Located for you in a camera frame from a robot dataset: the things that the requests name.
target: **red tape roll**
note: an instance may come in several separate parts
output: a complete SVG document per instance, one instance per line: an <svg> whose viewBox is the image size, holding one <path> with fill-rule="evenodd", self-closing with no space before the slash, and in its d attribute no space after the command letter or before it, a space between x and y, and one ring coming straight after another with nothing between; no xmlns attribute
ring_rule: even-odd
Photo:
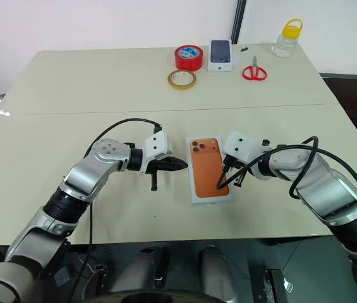
<svg viewBox="0 0 357 303"><path fill-rule="evenodd" d="M174 52L176 67L187 71L197 71L202 67L203 50L195 45L183 45Z"/></svg>

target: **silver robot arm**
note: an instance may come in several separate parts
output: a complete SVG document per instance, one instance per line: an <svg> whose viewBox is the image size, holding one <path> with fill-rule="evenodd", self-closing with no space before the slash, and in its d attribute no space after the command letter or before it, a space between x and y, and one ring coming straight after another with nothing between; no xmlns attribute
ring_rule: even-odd
<svg viewBox="0 0 357 303"><path fill-rule="evenodd" d="M185 162L167 157L171 145L163 131L147 138L142 148L112 139L93 144L10 245L5 262L0 263L0 302L28 301L36 279L50 275L63 258L70 246L66 237L113 172L128 169L155 177L157 170L187 167Z"/></svg>
<svg viewBox="0 0 357 303"><path fill-rule="evenodd" d="M239 164L246 165L270 150L268 140L263 140L261 144L244 134L231 132L224 145L225 171L229 167L239 167ZM250 172L261 180L278 177L294 181L310 152L296 148L278 151L252 165ZM357 264L357 188L316 153L295 190L300 200L328 226L347 250L350 259Z"/></svg>

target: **scissors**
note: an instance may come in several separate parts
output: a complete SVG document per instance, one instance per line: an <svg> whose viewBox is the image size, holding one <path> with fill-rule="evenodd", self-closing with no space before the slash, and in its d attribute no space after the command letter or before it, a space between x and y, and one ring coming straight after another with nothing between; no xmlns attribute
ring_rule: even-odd
<svg viewBox="0 0 357 303"><path fill-rule="evenodd" d="M255 81L262 81L267 78L268 74L267 72L261 68L260 66L257 65L257 57L254 56L253 58L253 65L247 66L243 70L243 78L246 80L255 80Z"/></svg>

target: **plastic bottle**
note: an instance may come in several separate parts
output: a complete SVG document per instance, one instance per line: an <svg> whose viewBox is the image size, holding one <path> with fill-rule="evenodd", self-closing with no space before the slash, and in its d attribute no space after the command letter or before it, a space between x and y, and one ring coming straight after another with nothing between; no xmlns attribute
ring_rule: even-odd
<svg viewBox="0 0 357 303"><path fill-rule="evenodd" d="M300 22L300 27L289 25L292 22ZM298 44L299 35L302 31L303 22L300 19L292 19L285 24L282 33L278 36L277 42L272 46L272 52L278 57L289 57Z"/></svg>

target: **white table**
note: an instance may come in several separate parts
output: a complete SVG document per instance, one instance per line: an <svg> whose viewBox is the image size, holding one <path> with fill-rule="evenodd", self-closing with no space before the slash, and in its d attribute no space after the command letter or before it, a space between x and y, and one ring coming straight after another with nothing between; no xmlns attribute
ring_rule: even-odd
<svg viewBox="0 0 357 303"><path fill-rule="evenodd" d="M269 72L267 81L236 82L236 78L240 77L238 73L209 75L202 70L197 74L199 82L196 87L187 91L177 91L169 86L163 88L164 82L167 83L163 78L163 83L159 83L163 92L162 103L156 101L158 95L155 92L151 95L143 93L141 100L126 99L124 102L116 102L115 100L124 98L124 90L118 86L113 89L111 84L108 85L107 93L103 90L92 91L92 99L89 102L75 100L74 97L80 95L78 92L88 95L88 87L102 81L101 77L96 78L93 73L89 85L75 86L76 92L70 91L73 98L67 101L57 98L58 107L54 105L53 100L43 104L42 98L39 102L34 98L27 98L27 92L33 90L28 84L34 85L40 92L45 92L46 88L47 96L56 96L55 92L58 89L47 86L47 83L42 81L42 77L47 73L43 62L46 60L47 65L52 66L55 60L53 58L58 54L65 58L68 58L66 54L69 54L70 58L80 62L80 55L90 58L91 51L39 54L0 105L0 109L11 112L9 117L0 116L0 244L9 244L36 209L46 203L63 175L82 158L87 146L98 133L108 125L128 117L143 117L162 123L163 129L173 140L174 156L179 158L185 158L184 140L187 136L218 134L225 139L230 130L238 130L256 139L268 138L274 146L281 143L299 143L316 134L320 139L321 148L339 155L357 171L357 131L305 55L300 50L295 54L295 58L304 62L298 63L295 69L299 70L300 78L310 79L312 85L304 87L305 92L299 92L298 86L295 86L294 90L298 92L294 95L305 95L306 98L282 100L277 98L279 92L275 89L280 87L277 81L282 84L285 81L272 76L272 73L275 74L275 60L281 59L270 58L268 52L264 53L263 50L268 49L266 45L249 45L249 48L260 49L261 54L257 53L258 58L266 57L267 62L272 62L266 66L261 62ZM157 49L157 52L164 52L165 57L172 51L173 49ZM101 52L126 57L126 54L137 50ZM92 57L97 57L97 54L98 51L92 51ZM60 64L59 69L64 70L61 61L55 61ZM122 62L137 65L136 61ZM159 69L162 69L163 64L170 62L159 64ZM136 72L143 78L145 75L150 78L158 73L157 69L154 73L140 69ZM52 75L56 77L58 73L52 72ZM224 102L218 100L219 96L202 98L202 94L208 91L203 87L207 84L201 81L203 75L210 81L208 85L211 85L212 80L215 81L214 77L217 79L221 76L221 81L227 84L221 86L221 90L226 91ZM241 94L233 92L235 88L241 91ZM177 98L186 100L179 93L191 100L199 99L196 109L191 103L168 103L167 100ZM251 106L241 106L239 99L231 97L241 96L244 103L247 103L252 100L248 93L256 98ZM269 94L271 104L265 97L257 99L258 96ZM265 103L266 106L256 107L258 101ZM144 104L153 110L129 111L135 106L140 109ZM108 137L140 145L151 132L151 126L132 122L118 126ZM336 163L331 162L331 165L339 168ZM193 208L188 180L187 170L161 172L158 180L159 190L152 192L150 176L140 177L135 172L113 174L94 204L94 243L330 234L300 201L289 197L288 182L278 179L259 181L248 176L242 188L235 188L236 200L233 204ZM74 244L85 244L88 241L87 215L88 212L82 216L78 228L70 237Z"/></svg>

